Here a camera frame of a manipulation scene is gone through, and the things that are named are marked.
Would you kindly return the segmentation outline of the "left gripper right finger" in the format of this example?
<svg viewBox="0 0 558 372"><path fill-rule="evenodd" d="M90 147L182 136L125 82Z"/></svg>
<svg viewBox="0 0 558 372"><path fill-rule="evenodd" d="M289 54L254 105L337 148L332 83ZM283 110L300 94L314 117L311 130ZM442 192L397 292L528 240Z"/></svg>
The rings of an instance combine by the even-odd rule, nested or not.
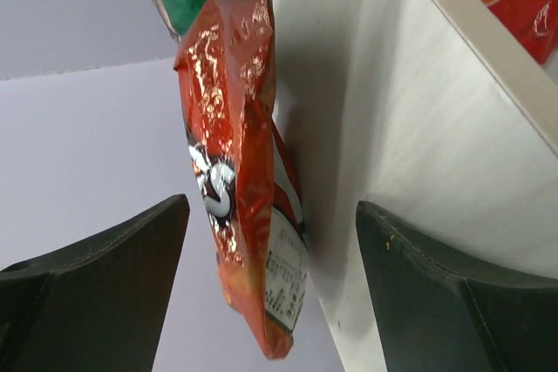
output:
<svg viewBox="0 0 558 372"><path fill-rule="evenodd" d="M356 229L390 371L555 371L557 281L465 254L367 201Z"/></svg>

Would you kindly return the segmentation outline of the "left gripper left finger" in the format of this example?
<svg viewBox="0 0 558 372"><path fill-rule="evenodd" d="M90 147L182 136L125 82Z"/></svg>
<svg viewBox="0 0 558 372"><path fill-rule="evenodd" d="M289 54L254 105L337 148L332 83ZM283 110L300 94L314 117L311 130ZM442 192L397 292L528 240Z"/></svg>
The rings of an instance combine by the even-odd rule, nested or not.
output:
<svg viewBox="0 0 558 372"><path fill-rule="evenodd" d="M4 371L149 371L186 235L174 195L1 273Z"/></svg>

